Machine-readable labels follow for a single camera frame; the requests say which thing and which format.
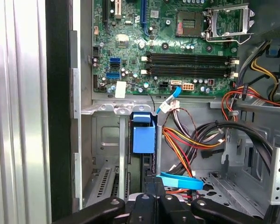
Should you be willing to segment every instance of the blue sata port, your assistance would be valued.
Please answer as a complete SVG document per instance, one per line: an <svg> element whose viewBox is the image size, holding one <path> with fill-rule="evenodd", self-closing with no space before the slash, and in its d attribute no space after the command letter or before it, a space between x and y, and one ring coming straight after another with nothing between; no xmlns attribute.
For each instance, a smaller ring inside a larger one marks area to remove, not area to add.
<svg viewBox="0 0 280 224"><path fill-rule="evenodd" d="M119 72L107 72L106 73L107 78L120 78Z"/></svg>
<svg viewBox="0 0 280 224"><path fill-rule="evenodd" d="M119 57L111 57L109 62L110 64L120 64L121 59Z"/></svg>

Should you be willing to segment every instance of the black ram slot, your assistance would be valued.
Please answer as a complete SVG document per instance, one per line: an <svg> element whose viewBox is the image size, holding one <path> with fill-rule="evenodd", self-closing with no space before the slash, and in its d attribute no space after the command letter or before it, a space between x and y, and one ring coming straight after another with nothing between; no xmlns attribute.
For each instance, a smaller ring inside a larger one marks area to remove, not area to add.
<svg viewBox="0 0 280 224"><path fill-rule="evenodd" d="M148 61L151 63L195 63L195 64L225 64L230 61L225 56L214 55L181 55L181 54L161 54L146 52Z"/></svg>
<svg viewBox="0 0 280 224"><path fill-rule="evenodd" d="M225 77L230 75L230 69L214 69L214 68L190 68L190 67L166 67L158 66L148 71L149 75L158 76L207 76L207 77Z"/></svg>

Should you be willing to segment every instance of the yellow wire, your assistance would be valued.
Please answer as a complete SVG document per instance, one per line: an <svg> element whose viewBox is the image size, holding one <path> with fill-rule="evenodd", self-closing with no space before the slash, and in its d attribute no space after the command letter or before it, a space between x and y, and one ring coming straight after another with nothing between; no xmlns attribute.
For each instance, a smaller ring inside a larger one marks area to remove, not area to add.
<svg viewBox="0 0 280 224"><path fill-rule="evenodd" d="M165 138L168 140L168 142L170 143L170 145L171 145L171 147L173 148L173 150L175 151L175 153L176 153L178 159L181 161L181 163L183 164L183 166L184 166L185 169L187 170L189 176L192 177L192 174L191 174L191 172L189 171L189 169L188 169L188 167L187 167L185 161L182 159L182 155L180 154L178 148L175 146L174 142L171 140L170 136L169 136L167 133L165 133L164 131L163 131L163 134L164 134Z"/></svg>
<svg viewBox="0 0 280 224"><path fill-rule="evenodd" d="M164 128L165 128L165 129L168 129L168 130L170 130L170 131L175 132L176 134L182 136L184 139L186 139L186 140L188 140L188 141L190 141L190 142L192 142L192 143L194 143L194 144L196 144L196 145L199 145L199 146L213 148L213 147L216 147L216 146L218 146L218 145L221 144L221 143L217 143L217 144L214 144L214 145L206 145L206 144L200 143L200 142L198 142L198 141L194 141L194 140L192 140L192 139L187 138L187 137L184 136L182 133L180 133L180 132L174 130L173 128L170 128L170 127L164 127Z"/></svg>
<svg viewBox="0 0 280 224"><path fill-rule="evenodd" d="M263 68L263 67L260 67L259 65L257 65L257 63L256 63L256 61L257 61L257 58L252 62L252 64L251 64L251 68L253 69L253 70L255 70L255 71L259 71L259 72L261 72L261 73L265 73L266 75L268 75L269 77L271 77L273 80L274 80L274 83L275 83L275 86L274 86L274 88L272 89L272 91L271 91L271 93L270 93L270 96L269 96L269 99L270 100L273 100L273 93L277 90L277 88L278 88L278 79L271 73L271 72L269 72L268 70L266 70L265 68Z"/></svg>

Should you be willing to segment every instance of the expansion slot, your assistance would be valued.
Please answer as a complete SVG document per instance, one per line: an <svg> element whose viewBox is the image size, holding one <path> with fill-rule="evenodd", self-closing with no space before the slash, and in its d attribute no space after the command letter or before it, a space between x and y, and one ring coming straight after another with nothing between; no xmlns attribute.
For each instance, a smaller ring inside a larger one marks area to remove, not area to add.
<svg viewBox="0 0 280 224"><path fill-rule="evenodd" d="M147 61L153 64L206 64L224 65L231 62L229 57L214 55L182 55L182 54L161 54L146 52Z"/></svg>
<svg viewBox="0 0 280 224"><path fill-rule="evenodd" d="M103 10L103 23L106 25L108 23L108 18L109 18L109 10L108 10L108 0L103 0L102 2L102 10Z"/></svg>
<svg viewBox="0 0 280 224"><path fill-rule="evenodd" d="M147 71L147 74L154 76L227 77L231 75L231 70L222 68L191 68L154 65Z"/></svg>
<svg viewBox="0 0 280 224"><path fill-rule="evenodd" d="M115 0L115 18L121 19L121 0Z"/></svg>
<svg viewBox="0 0 280 224"><path fill-rule="evenodd" d="M147 13L147 0L141 0L141 9L140 9L140 21L141 25L144 28L144 33L146 36L149 36L146 27L146 13Z"/></svg>

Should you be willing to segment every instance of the capacitor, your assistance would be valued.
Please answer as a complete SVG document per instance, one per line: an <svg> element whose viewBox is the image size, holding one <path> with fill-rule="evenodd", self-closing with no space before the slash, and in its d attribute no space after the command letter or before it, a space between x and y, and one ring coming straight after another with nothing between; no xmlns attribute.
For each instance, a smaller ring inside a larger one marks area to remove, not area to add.
<svg viewBox="0 0 280 224"><path fill-rule="evenodd" d="M154 30L153 27L149 27L149 28L148 28L148 32L149 32L149 33L151 33L153 30Z"/></svg>

